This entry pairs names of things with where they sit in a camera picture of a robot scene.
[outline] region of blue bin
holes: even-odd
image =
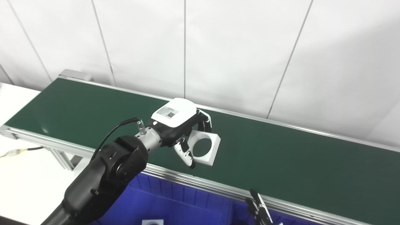
[[[318,225],[270,210],[275,224]],[[141,225],[163,219],[165,225],[255,225],[244,202],[139,174],[114,205],[91,225]]]

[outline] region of black robotic arm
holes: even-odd
[[[100,149],[102,142],[42,225],[86,225],[102,217],[128,183],[146,168],[149,153],[158,147],[182,149],[180,157],[194,168],[193,155],[182,136],[189,136],[196,124],[200,131],[211,132],[209,115],[181,98],[157,110],[146,126],[140,119],[132,121],[137,122],[139,133],[118,137]]]

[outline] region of white table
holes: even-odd
[[[0,125],[39,91],[0,83]],[[12,149],[37,147],[0,136],[0,155]],[[29,225],[41,224],[61,203],[65,189],[88,164],[82,159],[74,171],[64,170],[46,149],[0,158],[0,216]]]

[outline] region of white label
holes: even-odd
[[[165,116],[168,119],[171,119],[173,116],[175,116],[178,113],[178,111],[176,111],[173,108],[170,107],[162,107],[157,111],[157,114],[160,114],[162,116]]]

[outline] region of black cable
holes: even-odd
[[[95,157],[96,154],[99,152],[100,148],[103,146],[104,142],[107,140],[107,138],[119,127],[124,126],[128,123],[134,123],[134,122],[138,122],[141,121],[141,119],[138,119],[136,117],[131,118],[131,119],[127,119],[125,121],[120,122],[118,125],[116,125],[113,129],[111,129],[108,134],[103,138],[103,140],[101,141],[100,145],[94,150],[92,158],[90,159],[90,161],[92,161]]]
[[[38,150],[38,149],[42,149],[43,147],[42,146],[40,146],[40,147],[36,147],[36,148],[28,148],[27,150],[28,151],[31,151],[31,150]]]

